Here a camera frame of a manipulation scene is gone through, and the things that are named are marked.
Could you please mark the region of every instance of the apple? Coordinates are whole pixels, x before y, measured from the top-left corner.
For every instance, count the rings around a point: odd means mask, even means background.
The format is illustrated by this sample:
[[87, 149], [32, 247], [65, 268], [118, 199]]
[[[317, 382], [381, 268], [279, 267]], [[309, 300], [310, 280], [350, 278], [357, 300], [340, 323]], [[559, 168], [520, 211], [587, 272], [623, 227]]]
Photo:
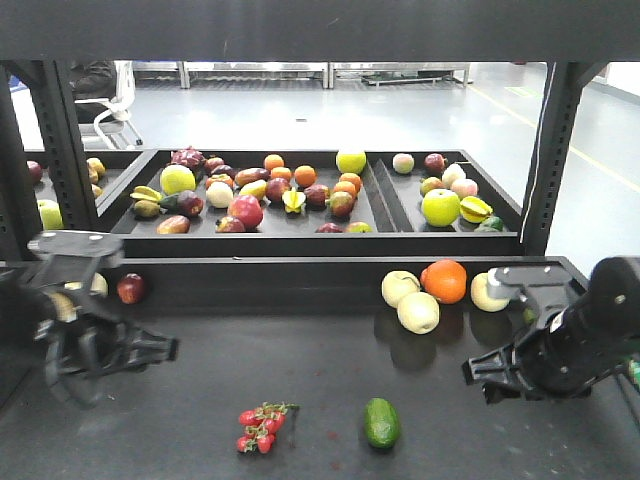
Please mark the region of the apple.
[[422, 214], [429, 225], [446, 227], [460, 215], [460, 199], [451, 190], [436, 188], [422, 199]]
[[424, 166], [429, 175], [439, 177], [447, 166], [447, 159], [439, 153], [430, 153], [424, 158]]
[[489, 274], [479, 273], [471, 280], [471, 301], [480, 310], [485, 312], [499, 312], [509, 305], [509, 298], [492, 298], [487, 293]]
[[178, 195], [178, 213], [187, 218], [194, 218], [200, 215], [204, 208], [204, 200], [202, 200], [195, 192], [184, 190]]
[[256, 228], [263, 218], [260, 202], [253, 195], [238, 195], [231, 200], [227, 215], [237, 217], [247, 230]]
[[415, 160], [408, 153], [398, 153], [393, 156], [391, 165], [396, 172], [406, 175], [411, 173], [411, 170], [413, 170]]
[[286, 178], [272, 178], [267, 182], [265, 196], [272, 202], [282, 202], [282, 194], [291, 190], [291, 184]]
[[398, 303], [398, 320], [410, 332], [424, 335], [440, 323], [440, 306], [428, 293], [410, 293]]
[[316, 233], [342, 233], [342, 228], [333, 222], [325, 223], [316, 229]]
[[420, 281], [411, 272], [394, 270], [382, 279], [381, 290], [382, 298], [387, 305], [397, 308], [404, 296], [420, 291]]
[[339, 150], [336, 155], [336, 166], [340, 173], [360, 174], [367, 164], [367, 154], [364, 150]]
[[117, 291], [122, 303], [131, 305], [142, 300], [147, 291], [147, 286], [143, 278], [137, 273], [127, 273], [118, 281]]
[[459, 178], [451, 184], [451, 191], [456, 192], [460, 200], [478, 194], [478, 184], [470, 178]]
[[329, 206], [334, 216], [347, 217], [355, 206], [355, 200], [348, 192], [334, 192], [329, 198]]
[[216, 232], [218, 233], [244, 233], [246, 229], [239, 218], [225, 215], [216, 221]]
[[366, 233], [373, 232], [373, 228], [365, 222], [351, 222], [344, 231], [347, 233]]
[[33, 185], [42, 180], [42, 167], [38, 162], [27, 160], [27, 168], [29, 169], [29, 176], [31, 177], [31, 183]]
[[220, 165], [224, 165], [223, 159], [220, 157], [211, 157], [204, 161], [203, 167], [206, 174], [211, 175], [211, 173]]
[[444, 188], [444, 183], [438, 177], [429, 177], [422, 180], [420, 183], [420, 195], [423, 197], [429, 193], [431, 190], [435, 190], [436, 188]]
[[224, 182], [213, 182], [207, 188], [206, 195], [214, 208], [227, 208], [233, 200], [233, 190]]
[[447, 167], [447, 169], [442, 174], [442, 183], [444, 183], [444, 188], [451, 188], [453, 182], [460, 178], [466, 178], [467, 174], [464, 173], [462, 167], [457, 163], [451, 164]]
[[38, 211], [42, 227], [45, 230], [62, 230], [64, 228], [60, 206], [53, 200], [38, 200]]

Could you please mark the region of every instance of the green apple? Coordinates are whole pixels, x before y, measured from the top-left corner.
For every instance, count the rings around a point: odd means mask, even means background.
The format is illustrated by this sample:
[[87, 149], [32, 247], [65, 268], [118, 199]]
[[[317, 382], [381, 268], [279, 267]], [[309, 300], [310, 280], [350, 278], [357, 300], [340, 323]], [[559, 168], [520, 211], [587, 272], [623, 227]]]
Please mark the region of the green apple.
[[38, 211], [42, 227], [45, 230], [62, 230], [64, 228], [60, 206], [53, 200], [38, 200]]
[[184, 190], [195, 190], [196, 179], [187, 167], [173, 164], [162, 170], [160, 185], [164, 193], [173, 195]]
[[364, 150], [338, 150], [336, 166], [340, 173], [360, 174], [367, 164], [367, 154]]
[[460, 215], [460, 198], [445, 188], [431, 190], [422, 199], [422, 214], [434, 227], [451, 225]]
[[351, 222], [344, 231], [347, 233], [365, 233], [373, 232], [373, 228], [365, 222]]

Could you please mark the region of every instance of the fruit pile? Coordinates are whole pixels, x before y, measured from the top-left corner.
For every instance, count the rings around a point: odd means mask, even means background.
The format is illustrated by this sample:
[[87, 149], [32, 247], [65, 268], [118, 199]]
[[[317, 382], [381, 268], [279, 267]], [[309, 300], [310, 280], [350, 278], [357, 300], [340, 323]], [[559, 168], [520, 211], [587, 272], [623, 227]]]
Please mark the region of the fruit pile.
[[[401, 174], [411, 173], [415, 165], [413, 156], [398, 153], [393, 157], [393, 169]], [[427, 223], [434, 227], [447, 227], [458, 217], [477, 224], [478, 232], [501, 232], [502, 220], [493, 215], [493, 208], [478, 197], [478, 184], [467, 178], [460, 164], [448, 161], [440, 153], [431, 153], [424, 159], [427, 177], [420, 182], [421, 210]]]
[[[42, 181], [43, 168], [38, 162], [27, 160], [27, 169], [29, 170], [31, 183], [34, 186]], [[98, 198], [103, 193], [102, 187], [98, 185], [98, 182], [107, 173], [107, 169], [99, 158], [91, 157], [87, 159], [87, 170], [89, 172], [89, 181], [91, 182], [93, 197]], [[60, 205], [58, 205], [56, 201], [42, 199], [38, 200], [37, 204], [44, 230], [61, 230], [64, 228]]]
[[[164, 193], [147, 186], [135, 187], [131, 198], [138, 218], [155, 218], [161, 213], [173, 214], [156, 229], [157, 233], [187, 233], [191, 219], [202, 212], [205, 201], [198, 197], [196, 178], [203, 172], [206, 200], [215, 209], [226, 209], [226, 215], [216, 221], [216, 232], [242, 233], [255, 231], [263, 220], [265, 202], [282, 205], [289, 216], [304, 215], [306, 209], [324, 210], [327, 207], [336, 219], [348, 217], [354, 208], [362, 180], [358, 173], [366, 164], [361, 155], [339, 152], [336, 164], [343, 171], [339, 181], [330, 189], [317, 183], [318, 175], [310, 165], [293, 171], [285, 166], [278, 154], [265, 157], [262, 167], [238, 170], [222, 158], [204, 155], [192, 147], [172, 152], [171, 163], [160, 174]], [[352, 222], [342, 229], [333, 222], [317, 229], [318, 233], [370, 232], [364, 222]]]
[[[471, 281], [471, 301], [480, 310], [500, 311], [509, 299], [494, 299], [487, 293], [487, 272], [479, 273]], [[455, 260], [442, 259], [428, 265], [420, 279], [411, 272], [394, 270], [382, 280], [382, 297], [397, 309], [398, 320], [404, 328], [417, 334], [434, 330], [440, 322], [440, 304], [454, 304], [467, 292], [467, 271]]]
[[241, 453], [267, 453], [276, 441], [276, 433], [287, 418], [289, 410], [300, 407], [286, 403], [263, 403], [253, 410], [245, 410], [238, 417], [238, 422], [244, 427], [244, 435], [236, 441], [236, 448]]

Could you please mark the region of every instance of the red fruit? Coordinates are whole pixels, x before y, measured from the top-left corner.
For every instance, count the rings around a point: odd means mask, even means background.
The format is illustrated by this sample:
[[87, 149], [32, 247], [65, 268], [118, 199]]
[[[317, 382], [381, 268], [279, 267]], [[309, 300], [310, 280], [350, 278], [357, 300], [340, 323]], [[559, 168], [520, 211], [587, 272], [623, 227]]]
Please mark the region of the red fruit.
[[258, 444], [258, 450], [260, 451], [260, 453], [267, 453], [269, 450], [271, 450], [272, 442], [269, 440], [269, 437], [260, 437], [256, 442]]
[[260, 420], [256, 419], [255, 410], [245, 410], [238, 417], [238, 422], [240, 425], [244, 425], [245, 427], [251, 427], [260, 424]]
[[251, 438], [247, 437], [246, 435], [244, 437], [240, 437], [238, 440], [236, 440], [236, 448], [241, 453], [251, 452], [253, 450], [253, 446], [250, 442]]
[[29, 168], [29, 176], [31, 177], [32, 184], [35, 185], [42, 180], [42, 167], [38, 162], [27, 160], [27, 167]]
[[267, 418], [264, 422], [262, 422], [262, 425], [264, 426], [264, 428], [266, 428], [267, 433], [276, 433], [280, 428], [278, 422], [276, 422], [272, 418]]
[[187, 218], [200, 215], [204, 208], [204, 200], [191, 190], [183, 190], [178, 195], [178, 212]]
[[225, 215], [216, 221], [216, 232], [218, 233], [244, 233], [246, 231], [243, 223], [231, 215]]
[[447, 159], [439, 153], [431, 153], [425, 157], [424, 166], [430, 175], [439, 177], [447, 166]]
[[171, 163], [182, 165], [187, 167], [192, 172], [198, 170], [202, 162], [204, 161], [204, 155], [195, 148], [189, 146], [182, 150], [171, 152]]
[[202, 166], [204, 167], [204, 171], [207, 173], [207, 175], [211, 175], [211, 172], [213, 172], [220, 165], [224, 165], [224, 160], [222, 160], [220, 157], [211, 157], [207, 158]]
[[317, 228], [316, 233], [342, 233], [343, 230], [340, 226], [333, 222], [325, 223]]
[[138, 303], [146, 293], [146, 284], [143, 278], [137, 273], [127, 273], [118, 282], [118, 296], [122, 303]]
[[267, 182], [265, 196], [272, 202], [281, 202], [282, 194], [291, 190], [289, 181], [285, 178], [272, 178]]
[[238, 195], [231, 200], [227, 215], [238, 218], [247, 230], [256, 228], [263, 218], [260, 202], [253, 195]]

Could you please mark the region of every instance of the black tray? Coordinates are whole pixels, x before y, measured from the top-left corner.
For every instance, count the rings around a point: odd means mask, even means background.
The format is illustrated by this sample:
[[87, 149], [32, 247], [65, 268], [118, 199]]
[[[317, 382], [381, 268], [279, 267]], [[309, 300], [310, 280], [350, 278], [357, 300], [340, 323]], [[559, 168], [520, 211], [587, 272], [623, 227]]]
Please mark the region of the black tray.
[[[432, 260], [130, 260], [105, 272], [112, 285], [128, 271], [152, 283], [126, 310], [180, 337], [178, 360], [109, 378], [90, 411], [59, 404], [33, 371], [0, 415], [0, 478], [635, 478], [637, 398], [620, 388], [626, 380], [583, 400], [494, 406], [465, 386], [462, 362], [522, 326], [515, 305], [486, 314], [465, 298], [443, 307], [432, 334], [399, 327], [379, 281]], [[542, 263], [576, 274], [557, 258], [459, 260], [469, 276]], [[583, 291], [578, 280], [572, 289]], [[374, 396], [402, 422], [387, 453], [362, 434]], [[265, 400], [302, 408], [269, 455], [240, 455], [237, 415]]]
[[[203, 152], [221, 156], [236, 168], [261, 166], [269, 153], [280, 153], [292, 170], [299, 165], [312, 165], [319, 172], [319, 181], [332, 187], [339, 177], [335, 167], [335, 152], [317, 151], [217, 151]], [[429, 152], [415, 153], [424, 158]], [[460, 159], [473, 166], [473, 176], [483, 190], [494, 200], [494, 208], [509, 230], [499, 233], [475, 233], [461, 229], [447, 231], [413, 231], [398, 200], [393, 177], [377, 166], [394, 153], [367, 152], [368, 165], [362, 174], [363, 190], [348, 219], [335, 219], [328, 211], [309, 210], [307, 215], [286, 215], [282, 207], [265, 206], [265, 219], [259, 233], [216, 234], [215, 220], [224, 215], [224, 209], [208, 205], [200, 219], [192, 223], [186, 235], [158, 235], [156, 226], [168, 215], [158, 219], [140, 221], [131, 211], [129, 194], [136, 185], [159, 187], [159, 173], [170, 159], [169, 151], [147, 151], [118, 179], [112, 194], [98, 207], [104, 231], [125, 235], [128, 257], [254, 257], [254, 256], [380, 256], [380, 255], [513, 255], [521, 254], [517, 230], [519, 209], [488, 176], [472, 163], [464, 152], [443, 152], [447, 157]], [[198, 194], [204, 198], [200, 181]], [[367, 234], [316, 234], [315, 229], [327, 221], [346, 225], [350, 221], [365, 221], [374, 232]]]

